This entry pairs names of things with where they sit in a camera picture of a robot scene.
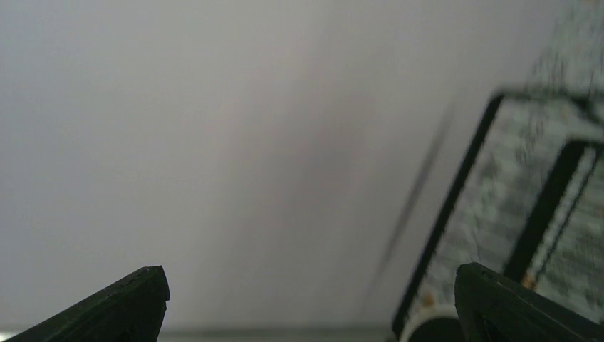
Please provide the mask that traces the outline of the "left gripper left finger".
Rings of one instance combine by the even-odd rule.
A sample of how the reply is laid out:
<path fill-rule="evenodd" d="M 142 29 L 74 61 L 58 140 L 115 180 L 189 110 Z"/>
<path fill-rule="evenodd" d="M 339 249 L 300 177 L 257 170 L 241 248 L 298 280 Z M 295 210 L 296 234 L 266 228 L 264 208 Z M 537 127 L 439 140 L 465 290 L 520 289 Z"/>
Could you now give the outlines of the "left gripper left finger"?
<path fill-rule="evenodd" d="M 145 266 L 9 341 L 156 341 L 170 299 L 162 266 Z"/>

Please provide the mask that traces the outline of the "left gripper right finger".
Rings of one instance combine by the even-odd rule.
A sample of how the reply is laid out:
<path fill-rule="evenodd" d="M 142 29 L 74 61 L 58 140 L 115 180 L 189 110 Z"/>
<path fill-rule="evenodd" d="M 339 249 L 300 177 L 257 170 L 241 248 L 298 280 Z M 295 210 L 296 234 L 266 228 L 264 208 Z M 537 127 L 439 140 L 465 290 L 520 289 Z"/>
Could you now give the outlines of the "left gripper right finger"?
<path fill-rule="evenodd" d="M 603 326 L 478 263 L 456 271 L 454 299 L 467 341 L 602 341 Z"/>

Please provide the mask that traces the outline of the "black mug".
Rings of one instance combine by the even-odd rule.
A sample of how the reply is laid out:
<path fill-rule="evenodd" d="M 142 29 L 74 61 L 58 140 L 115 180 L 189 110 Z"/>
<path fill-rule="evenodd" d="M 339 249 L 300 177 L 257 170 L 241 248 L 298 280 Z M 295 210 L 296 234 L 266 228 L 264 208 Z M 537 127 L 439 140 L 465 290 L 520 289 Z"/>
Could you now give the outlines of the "black mug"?
<path fill-rule="evenodd" d="M 405 324 L 400 342 L 465 342 L 457 310 L 453 305 L 420 309 Z"/>

